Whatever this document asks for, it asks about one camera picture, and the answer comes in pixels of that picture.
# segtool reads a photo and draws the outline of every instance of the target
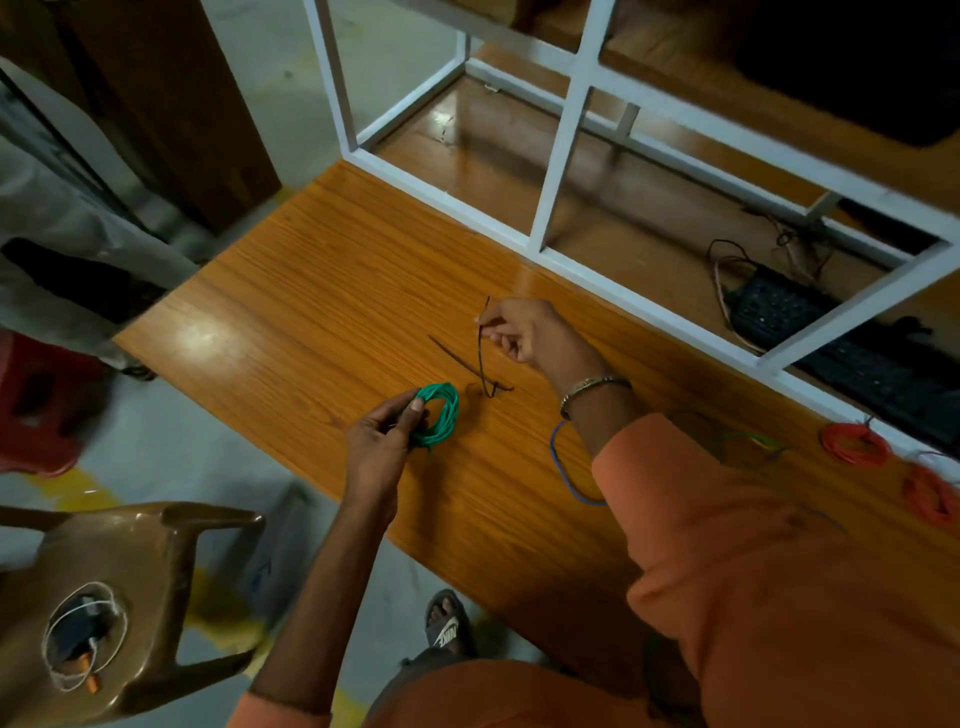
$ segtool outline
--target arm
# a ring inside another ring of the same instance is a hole
[[[253,697],[241,701],[230,728],[268,719],[302,726],[328,723],[373,560],[396,515],[407,442],[423,412],[423,401],[413,399],[416,393],[385,401],[348,431],[344,499],[279,639],[253,680]],[[390,422],[396,427],[383,434]]]
[[[558,396],[609,371],[549,304],[492,314],[484,333]],[[623,387],[568,409],[644,570],[630,604],[680,642],[710,726],[955,720],[960,652],[831,525],[746,484]]]

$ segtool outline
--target coiled string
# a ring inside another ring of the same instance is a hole
[[[457,424],[457,417],[460,414],[460,396],[448,381],[442,384],[428,384],[417,392],[417,396],[425,402],[444,401],[444,408],[440,411],[437,422],[427,429],[414,430],[410,435],[410,444],[413,447],[430,449],[453,434],[453,427]]]

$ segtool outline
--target metal bangle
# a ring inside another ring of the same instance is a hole
[[[583,394],[590,387],[596,387],[600,384],[619,384],[621,386],[627,387],[627,389],[633,389],[634,385],[630,383],[630,380],[625,376],[615,376],[615,375],[604,375],[604,376],[592,376],[589,379],[584,379],[582,382],[577,384],[573,389],[566,393],[566,396],[560,400],[560,416],[565,420],[570,419],[570,414],[566,411],[566,406],[570,404],[570,400],[576,397],[579,394]]]

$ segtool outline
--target right hand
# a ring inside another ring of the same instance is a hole
[[[480,334],[500,346],[514,361],[541,369],[557,348],[577,334],[549,301],[503,299],[492,301],[477,318]]]
[[[493,301],[477,318],[480,334],[514,361],[539,369],[561,396],[590,376],[610,372],[603,357],[549,301]]]

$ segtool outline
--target red wire coil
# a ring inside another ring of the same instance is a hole
[[[924,497],[923,490],[928,490],[937,497],[936,505]],[[903,498],[911,509],[928,523],[951,525],[956,521],[956,494],[953,486],[930,468],[923,465],[913,466],[910,475],[903,481]]]
[[[858,441],[866,449],[849,446],[851,440]],[[827,425],[820,430],[820,444],[835,460],[865,468],[878,468],[885,465],[893,456],[890,445],[877,435],[868,425],[837,423]]]

